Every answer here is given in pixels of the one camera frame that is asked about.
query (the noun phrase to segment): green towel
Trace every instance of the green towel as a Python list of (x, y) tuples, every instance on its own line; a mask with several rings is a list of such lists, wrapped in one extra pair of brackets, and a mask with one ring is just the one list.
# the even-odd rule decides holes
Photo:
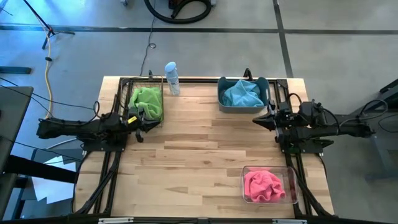
[(158, 87), (142, 87), (134, 90), (129, 108), (143, 108), (148, 119), (162, 118), (162, 93)]

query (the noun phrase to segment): blue cloth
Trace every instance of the blue cloth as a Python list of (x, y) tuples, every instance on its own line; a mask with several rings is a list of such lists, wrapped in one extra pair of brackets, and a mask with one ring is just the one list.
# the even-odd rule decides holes
[(255, 83), (239, 80), (223, 96), (225, 106), (264, 106), (259, 98), (260, 88)]

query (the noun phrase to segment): pink towel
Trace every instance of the pink towel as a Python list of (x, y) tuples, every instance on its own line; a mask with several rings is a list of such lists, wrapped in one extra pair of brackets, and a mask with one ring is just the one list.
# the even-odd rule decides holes
[(269, 171), (250, 171), (244, 176), (244, 195), (253, 202), (277, 202), (285, 197), (278, 177)]

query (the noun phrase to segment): wooden tabletop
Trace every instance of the wooden tabletop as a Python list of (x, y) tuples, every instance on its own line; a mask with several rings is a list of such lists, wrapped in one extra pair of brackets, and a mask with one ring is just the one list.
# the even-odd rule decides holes
[[(101, 113), (111, 110), (120, 77), (104, 77)], [(289, 91), (308, 100), (303, 79), (288, 79)], [(252, 123), (259, 114), (218, 110), (216, 83), (181, 83), (180, 96), (164, 88), (164, 124), (138, 143), (130, 135), (122, 153), (112, 216), (293, 218), (292, 205), (256, 205), (242, 199), (244, 166), (286, 166), (275, 132)], [(299, 102), (292, 98), (294, 111)], [(100, 179), (104, 153), (94, 152), (81, 167), (75, 210)], [(319, 158), (303, 154), (308, 188), (333, 213), (325, 171)], [(107, 198), (107, 189), (103, 206)]]

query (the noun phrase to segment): vacuum hose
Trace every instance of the vacuum hose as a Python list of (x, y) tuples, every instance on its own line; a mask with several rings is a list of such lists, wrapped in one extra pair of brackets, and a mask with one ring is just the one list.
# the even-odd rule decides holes
[[(179, 14), (179, 12), (181, 11), (181, 9), (188, 3), (191, 3), (193, 1), (200, 1), (203, 4), (206, 5), (206, 10), (195, 17), (192, 18), (188, 18), (188, 19), (176, 19), (176, 16)], [(156, 18), (160, 19), (163, 22), (167, 22), (167, 23), (171, 23), (171, 24), (189, 24), (189, 23), (193, 23), (193, 22), (197, 22), (200, 21), (202, 19), (204, 19), (211, 10), (211, 3), (210, 0), (182, 0), (180, 2), (180, 4), (177, 5), (177, 7), (173, 10), (173, 14), (171, 16), (171, 18), (165, 17), (161, 14), (159, 14), (150, 4), (149, 0), (144, 0), (145, 5), (147, 6), (148, 10), (150, 11), (150, 13), (152, 13), (152, 15), (154, 15)]]

